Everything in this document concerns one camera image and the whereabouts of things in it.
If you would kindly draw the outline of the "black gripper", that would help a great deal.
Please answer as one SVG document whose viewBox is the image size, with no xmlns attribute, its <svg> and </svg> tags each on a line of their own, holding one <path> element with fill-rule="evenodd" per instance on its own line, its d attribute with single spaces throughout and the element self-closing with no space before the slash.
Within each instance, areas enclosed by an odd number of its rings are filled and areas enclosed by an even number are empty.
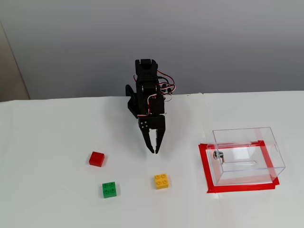
<svg viewBox="0 0 304 228">
<path fill-rule="evenodd" d="M 153 94 L 147 97 L 147 110 L 142 112 L 138 124 L 142 132 L 145 144 L 151 153 L 157 154 L 165 134 L 165 108 L 164 97 Z M 156 147 L 155 150 L 151 144 L 150 129 L 156 130 Z"/>
</svg>

